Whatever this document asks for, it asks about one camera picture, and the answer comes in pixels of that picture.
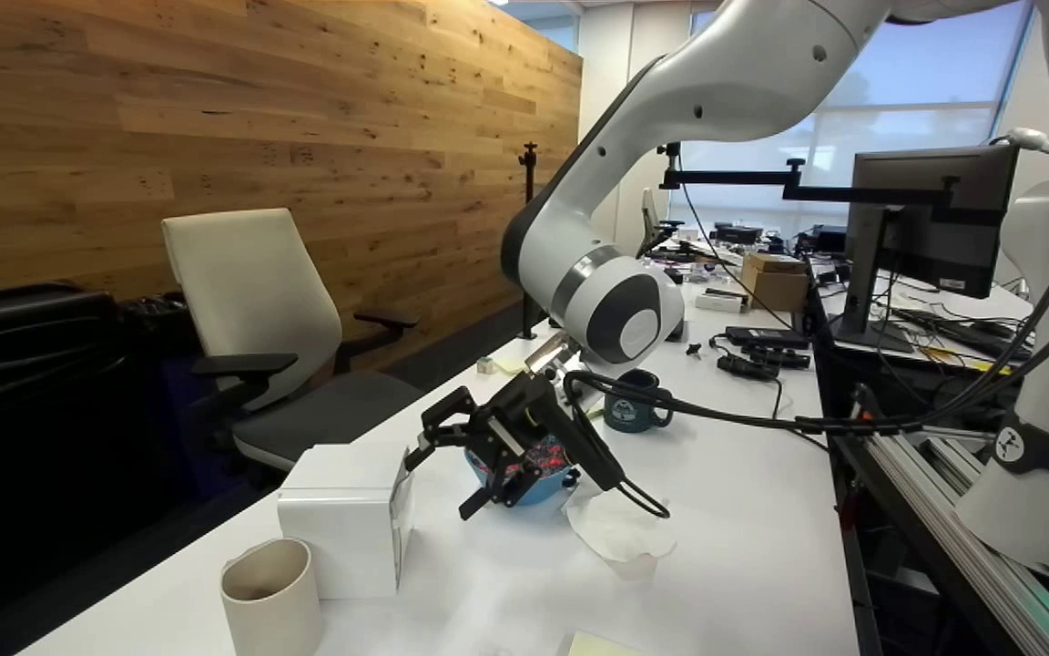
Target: desk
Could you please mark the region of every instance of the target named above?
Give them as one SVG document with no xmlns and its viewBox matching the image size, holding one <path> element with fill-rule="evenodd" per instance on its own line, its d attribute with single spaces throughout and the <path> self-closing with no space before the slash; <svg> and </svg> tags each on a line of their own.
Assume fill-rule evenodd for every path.
<svg viewBox="0 0 1049 656">
<path fill-rule="evenodd" d="M 735 314 L 735 303 L 695 308 L 695 296 L 698 286 L 684 286 L 693 340 L 725 325 L 773 325 L 765 314 Z M 494 357 L 524 362 L 539 340 L 513 340 Z M 684 357 L 681 343 L 664 343 L 642 367 L 684 399 L 746 415 L 773 412 L 777 385 L 718 373 L 714 353 Z M 785 373 L 782 380 L 780 415 L 820 415 L 816 376 Z M 468 385 L 483 399 L 502 382 L 506 376 L 465 367 L 364 439 L 412 444 L 417 412 L 440 393 Z M 474 475 L 459 450 L 438 450 L 414 469 L 402 597 L 324 605 L 319 651 L 557 656 L 570 630 L 621 641 L 642 656 L 854 651 L 825 450 L 780 429 L 687 415 L 642 437 L 599 421 L 599 437 L 630 478 L 671 507 L 677 546 L 648 580 L 619 580 L 581 551 L 564 523 L 562 500 L 527 511 L 483 507 L 459 522 L 454 507 L 474 489 Z M 24 656 L 232 651 L 217 572 L 270 537 L 281 537 L 277 494 L 154 566 L 30 644 Z"/>
</svg>

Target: paper cup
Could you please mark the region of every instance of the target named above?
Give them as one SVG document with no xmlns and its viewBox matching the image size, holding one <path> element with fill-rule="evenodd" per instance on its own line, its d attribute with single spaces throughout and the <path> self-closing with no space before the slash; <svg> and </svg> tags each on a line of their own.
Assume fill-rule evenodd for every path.
<svg viewBox="0 0 1049 656">
<path fill-rule="evenodd" d="M 221 572 L 235 656 L 314 656 L 324 634 L 315 561 L 303 540 L 270 540 Z"/>
</svg>

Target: keyboard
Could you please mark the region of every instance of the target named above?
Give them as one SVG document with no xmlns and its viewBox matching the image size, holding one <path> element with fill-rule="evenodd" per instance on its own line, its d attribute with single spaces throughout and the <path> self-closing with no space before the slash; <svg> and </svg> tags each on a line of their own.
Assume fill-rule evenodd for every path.
<svg viewBox="0 0 1049 656">
<path fill-rule="evenodd" d="M 930 308 L 892 308 L 892 317 L 905 319 L 905 325 L 916 325 L 921 331 L 932 331 L 932 334 L 944 334 L 950 343 L 960 343 L 975 353 L 988 353 L 988 357 L 999 357 L 1013 340 L 999 340 L 999 334 L 988 334 L 988 331 L 975 331 L 960 319 L 948 319 L 941 314 L 930 314 Z M 1027 362 L 1030 348 L 1027 346 L 1017 346 L 1009 353 L 1009 362 Z"/>
</svg>

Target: office chair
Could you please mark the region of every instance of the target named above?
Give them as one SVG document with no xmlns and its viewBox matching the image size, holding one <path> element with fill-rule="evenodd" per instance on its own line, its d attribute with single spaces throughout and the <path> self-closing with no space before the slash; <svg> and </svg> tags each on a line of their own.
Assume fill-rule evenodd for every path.
<svg viewBox="0 0 1049 656">
<path fill-rule="evenodd" d="M 335 297 L 283 206 L 170 214 L 164 248 L 215 380 L 202 415 L 239 456 L 290 469 L 308 444 L 347 444 L 417 396 L 351 357 L 412 325 L 358 314 L 381 331 L 342 343 Z"/>
</svg>

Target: wood panel wall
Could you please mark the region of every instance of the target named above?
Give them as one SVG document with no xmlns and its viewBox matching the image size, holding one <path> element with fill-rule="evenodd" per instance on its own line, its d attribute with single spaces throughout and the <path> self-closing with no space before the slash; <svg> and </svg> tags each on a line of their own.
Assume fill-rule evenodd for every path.
<svg viewBox="0 0 1049 656">
<path fill-rule="evenodd" d="M 164 214 L 283 205 L 342 317 L 417 319 L 389 362 L 516 297 L 516 156 L 545 183 L 575 104 L 483 0 L 0 0 L 0 286 L 160 296 Z"/>
</svg>

